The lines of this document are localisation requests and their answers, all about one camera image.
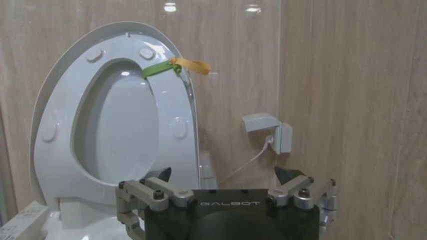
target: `toilet bowl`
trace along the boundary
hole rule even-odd
[[[207,180],[217,186],[210,155],[199,160],[189,72],[142,77],[145,68],[181,56],[154,27],[118,22],[90,32],[56,62],[31,129],[32,190],[51,212],[46,239],[129,239],[115,187],[150,171],[171,167],[170,181],[186,189]]]

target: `metal bracket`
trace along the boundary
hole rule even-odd
[[[277,189],[269,190],[269,198],[274,205],[285,207],[294,197],[294,205],[302,210],[311,210],[315,205],[321,209],[319,236],[326,237],[329,224],[337,218],[338,186],[334,179],[319,183],[311,177],[299,175]]]
[[[157,177],[142,181],[123,181],[115,189],[117,216],[126,225],[127,235],[134,240],[146,240],[146,232],[141,227],[141,219],[145,219],[145,210],[161,212],[170,207],[170,199],[181,208],[189,208],[195,202],[195,194],[191,190],[179,190],[170,183]]]

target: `green tag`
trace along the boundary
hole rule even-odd
[[[150,67],[147,67],[143,71],[142,71],[142,77],[145,79],[147,79],[150,76],[154,76],[157,74],[161,74],[163,72],[166,72],[167,70],[174,70],[177,73],[177,76],[181,76],[182,73],[182,66],[178,64],[171,63],[170,60],[161,62]]]

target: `white cable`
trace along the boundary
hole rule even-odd
[[[242,171],[242,169],[245,169],[257,159],[259,159],[259,157],[263,155],[263,153],[266,152],[267,148],[269,148],[269,144],[274,143],[274,136],[269,135],[266,137],[266,141],[265,141],[265,146],[262,147],[261,152],[257,154],[257,156],[242,166],[239,167],[221,182],[219,184],[223,184],[238,172]]]

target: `white toilet lid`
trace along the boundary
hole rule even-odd
[[[31,176],[39,202],[115,204],[119,181],[173,167],[199,187],[198,126],[187,71],[143,79],[142,69],[181,53],[151,26],[119,22],[88,33],[55,64],[35,106]]]

